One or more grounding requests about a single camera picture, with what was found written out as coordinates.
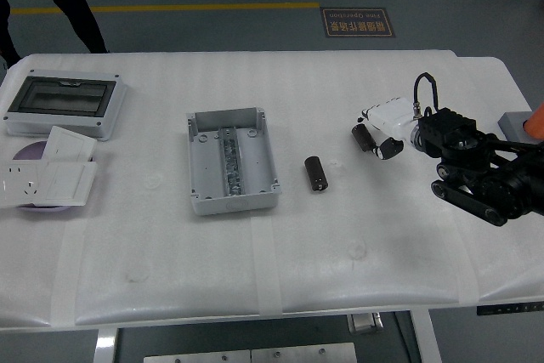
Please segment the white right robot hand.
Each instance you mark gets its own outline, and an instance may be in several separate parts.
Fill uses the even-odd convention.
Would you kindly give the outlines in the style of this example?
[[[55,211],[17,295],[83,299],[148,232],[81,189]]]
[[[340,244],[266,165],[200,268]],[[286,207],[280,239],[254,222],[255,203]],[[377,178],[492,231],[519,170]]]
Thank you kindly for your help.
[[[391,99],[362,111],[352,134],[364,152],[381,160],[397,156],[405,145],[420,149],[419,126],[412,103],[405,98]]]

